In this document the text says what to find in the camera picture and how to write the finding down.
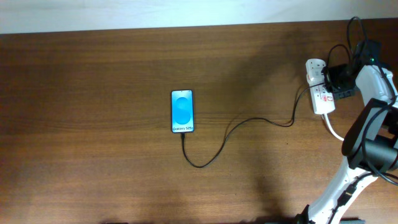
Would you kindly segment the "blue screen smartphone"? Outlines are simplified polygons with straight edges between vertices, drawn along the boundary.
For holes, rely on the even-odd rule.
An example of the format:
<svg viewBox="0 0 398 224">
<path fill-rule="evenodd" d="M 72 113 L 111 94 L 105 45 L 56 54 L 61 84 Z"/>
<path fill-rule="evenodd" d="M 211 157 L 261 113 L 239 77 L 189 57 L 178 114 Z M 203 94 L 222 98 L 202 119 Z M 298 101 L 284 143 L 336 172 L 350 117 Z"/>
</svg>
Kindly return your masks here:
<svg viewBox="0 0 398 224">
<path fill-rule="evenodd" d="M 191 133 L 195 130 L 192 90 L 174 90 L 171 92 L 173 133 Z"/>
</svg>

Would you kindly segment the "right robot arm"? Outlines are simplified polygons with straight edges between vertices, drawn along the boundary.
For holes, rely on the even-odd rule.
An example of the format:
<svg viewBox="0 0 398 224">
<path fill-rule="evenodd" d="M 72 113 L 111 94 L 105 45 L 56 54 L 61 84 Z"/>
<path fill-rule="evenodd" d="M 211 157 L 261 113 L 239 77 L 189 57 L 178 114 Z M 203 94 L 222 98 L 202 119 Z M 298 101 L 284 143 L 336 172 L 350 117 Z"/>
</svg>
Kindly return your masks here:
<svg viewBox="0 0 398 224">
<path fill-rule="evenodd" d="M 397 169 L 397 90 L 393 74 L 378 60 L 379 42 L 361 41 L 347 64 L 331 67 L 320 59 L 306 62 L 307 82 L 315 114 L 326 117 L 335 100 L 359 91 L 364 109 L 342 138 L 342 162 L 323 194 L 295 223 L 340 223 L 360 195 L 378 178 L 393 184 Z"/>
</svg>

